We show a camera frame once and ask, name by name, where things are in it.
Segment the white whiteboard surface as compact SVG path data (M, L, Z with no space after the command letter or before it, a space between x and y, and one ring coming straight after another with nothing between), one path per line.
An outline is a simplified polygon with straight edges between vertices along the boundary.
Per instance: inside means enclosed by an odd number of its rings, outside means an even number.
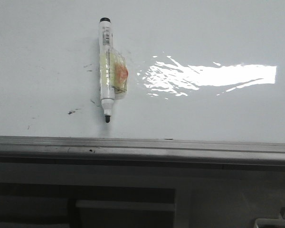
M103 17L129 72L110 123ZM285 0L0 0L0 135L285 143Z

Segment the white tray bottom right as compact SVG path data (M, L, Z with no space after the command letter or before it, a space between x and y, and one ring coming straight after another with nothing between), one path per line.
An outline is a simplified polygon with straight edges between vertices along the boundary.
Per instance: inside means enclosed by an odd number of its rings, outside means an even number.
M278 218L258 218L254 222L253 228L285 228L285 207L280 209Z

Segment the white whiteboard marker pen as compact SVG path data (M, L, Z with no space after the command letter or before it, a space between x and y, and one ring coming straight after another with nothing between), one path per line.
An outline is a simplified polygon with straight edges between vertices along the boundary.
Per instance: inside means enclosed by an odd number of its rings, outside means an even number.
M112 118L115 98L127 92L128 69L125 58L113 46L113 27L109 18L99 21L100 102L104 119Z

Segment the dark cabinet with white shelf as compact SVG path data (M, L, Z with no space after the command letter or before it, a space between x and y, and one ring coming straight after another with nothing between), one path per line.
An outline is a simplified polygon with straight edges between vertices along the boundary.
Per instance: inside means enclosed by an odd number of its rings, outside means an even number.
M0 183L0 228L171 228L174 189Z

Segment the grey aluminium whiteboard frame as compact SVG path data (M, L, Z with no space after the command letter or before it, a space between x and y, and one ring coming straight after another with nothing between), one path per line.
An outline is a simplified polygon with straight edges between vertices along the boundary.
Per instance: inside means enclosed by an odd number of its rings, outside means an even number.
M0 162L285 170L285 143L0 136Z

